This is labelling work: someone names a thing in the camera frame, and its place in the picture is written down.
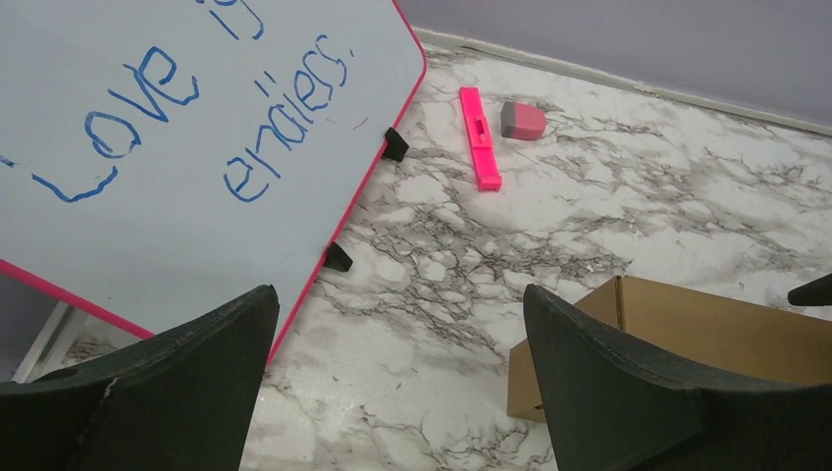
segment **whiteboard stand leg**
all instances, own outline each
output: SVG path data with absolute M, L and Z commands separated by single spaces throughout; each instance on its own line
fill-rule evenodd
M 352 258 L 346 254 L 343 248 L 337 243 L 333 242 L 327 248 L 327 259 L 324 260 L 324 266 L 332 268 L 341 273 L 346 273 L 352 268 Z
M 46 373 L 57 370 L 61 360 L 78 338 L 86 317 L 85 312 L 65 302 L 58 302 L 12 381 L 30 383 Z
M 410 148 L 410 145 L 404 140 L 404 137 L 402 137 L 398 131 L 393 128 L 389 128 L 388 131 L 385 132 L 385 139 L 388 142 L 388 146 L 385 148 L 384 153 L 382 153 L 382 157 L 396 162 L 404 160 L 404 154 L 406 154 L 407 150 Z

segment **brown cardboard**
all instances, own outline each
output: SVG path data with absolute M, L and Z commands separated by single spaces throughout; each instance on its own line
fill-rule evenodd
M 575 306 L 709 366 L 798 385 L 832 383 L 829 321 L 636 277 L 613 278 Z M 511 349 L 508 376 L 508 415 L 544 422 L 526 340 Z

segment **black object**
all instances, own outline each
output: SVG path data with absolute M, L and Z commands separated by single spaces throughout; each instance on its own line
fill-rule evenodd
M 832 469 L 832 385 L 702 365 L 536 286 L 523 313 L 558 469 Z
M 832 306 L 832 274 L 792 289 L 789 302 L 795 306 Z
M 404 137 L 402 137 L 398 131 L 393 128 L 389 128 L 388 131 L 385 132 L 385 139 L 388 141 L 388 146 L 385 148 L 382 157 L 396 162 L 404 160 L 404 154 L 406 154 L 407 150 L 410 149 L 410 145 L 407 144 Z
M 344 249 L 337 243 L 333 242 L 327 248 L 327 258 L 324 259 L 324 266 L 346 273 L 352 268 L 352 259 L 346 254 Z
M 9 470 L 237 470 L 278 321 L 260 287 L 35 383 L 0 384 Z

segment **black plastic clip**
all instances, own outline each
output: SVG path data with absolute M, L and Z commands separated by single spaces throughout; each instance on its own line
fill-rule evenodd
M 352 259 L 340 248 L 340 245 L 333 242 L 327 248 L 327 258 L 324 260 L 324 266 L 346 273 L 352 268 Z
M 401 134 L 393 128 L 389 128 L 388 131 L 385 132 L 385 139 L 388 140 L 388 147 L 385 149 L 382 157 L 396 162 L 404 160 L 404 154 L 407 153 L 407 149 L 409 149 L 410 146 L 404 141 Z

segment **whiteboard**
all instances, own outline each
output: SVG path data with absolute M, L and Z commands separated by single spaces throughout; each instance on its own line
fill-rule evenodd
M 0 273 L 144 337 L 271 284 L 277 343 L 426 70 L 391 0 L 0 0 L 0 59 Z

